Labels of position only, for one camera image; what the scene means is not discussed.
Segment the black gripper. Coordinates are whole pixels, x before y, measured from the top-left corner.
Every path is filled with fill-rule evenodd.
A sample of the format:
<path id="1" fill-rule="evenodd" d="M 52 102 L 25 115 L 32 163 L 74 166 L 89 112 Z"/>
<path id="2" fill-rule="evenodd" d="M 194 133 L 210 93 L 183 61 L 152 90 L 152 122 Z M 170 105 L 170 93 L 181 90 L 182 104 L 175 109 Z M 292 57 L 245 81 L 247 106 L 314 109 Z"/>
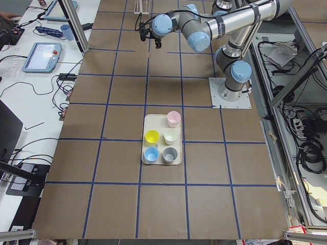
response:
<path id="1" fill-rule="evenodd" d="M 138 32 L 139 32 L 141 41 L 146 41 L 147 39 L 153 39 L 153 34 L 151 31 L 151 28 L 146 27 L 146 25 L 147 24 L 145 22 L 140 22 L 138 24 Z M 161 47 L 162 47 L 161 39 L 155 38 L 154 40 L 155 40 L 155 48 L 161 49 Z"/>

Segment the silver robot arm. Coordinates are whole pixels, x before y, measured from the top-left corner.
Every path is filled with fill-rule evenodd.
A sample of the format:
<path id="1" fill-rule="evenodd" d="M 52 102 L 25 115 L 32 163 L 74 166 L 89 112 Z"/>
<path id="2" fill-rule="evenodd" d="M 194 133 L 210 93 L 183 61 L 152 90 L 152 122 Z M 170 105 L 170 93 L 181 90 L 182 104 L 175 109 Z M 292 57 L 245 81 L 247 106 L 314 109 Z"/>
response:
<path id="1" fill-rule="evenodd" d="M 208 16 L 200 15 L 195 5 L 189 4 L 147 21 L 143 21 L 140 14 L 134 29 L 141 41 L 153 39 L 156 48 L 161 48 L 161 39 L 169 33 L 180 31 L 196 52 L 207 49 L 213 40 L 230 35 L 227 44 L 215 53 L 216 63 L 225 74 L 218 96 L 227 102 L 236 102 L 252 74 L 252 68 L 243 61 L 242 53 L 263 21 L 281 16 L 292 4 L 292 1 L 280 0 L 246 1 L 245 5 L 233 10 L 231 1 L 214 1 Z"/>

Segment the person's hand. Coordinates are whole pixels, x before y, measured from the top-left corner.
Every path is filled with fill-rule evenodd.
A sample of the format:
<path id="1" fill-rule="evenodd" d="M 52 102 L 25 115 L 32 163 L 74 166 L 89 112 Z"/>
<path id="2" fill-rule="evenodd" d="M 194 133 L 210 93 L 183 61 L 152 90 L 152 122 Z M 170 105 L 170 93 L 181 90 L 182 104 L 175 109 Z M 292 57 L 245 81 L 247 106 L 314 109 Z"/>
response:
<path id="1" fill-rule="evenodd" d="M 4 12 L 4 11 L 0 11 L 0 16 L 3 19 L 9 20 L 9 21 L 12 21 L 12 18 L 20 17 L 20 15 L 18 15 L 18 14 L 10 13 L 10 12 Z"/>

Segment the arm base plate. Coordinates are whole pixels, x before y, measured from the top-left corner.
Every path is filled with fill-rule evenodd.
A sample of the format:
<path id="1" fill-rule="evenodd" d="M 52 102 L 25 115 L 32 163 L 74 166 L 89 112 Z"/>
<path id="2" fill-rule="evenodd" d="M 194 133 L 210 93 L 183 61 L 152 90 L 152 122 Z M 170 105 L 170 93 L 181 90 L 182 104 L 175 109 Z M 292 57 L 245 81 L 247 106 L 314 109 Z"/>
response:
<path id="1" fill-rule="evenodd" d="M 251 109 L 246 83 L 240 91 L 228 90 L 225 78 L 209 78 L 212 107 L 215 109 Z"/>

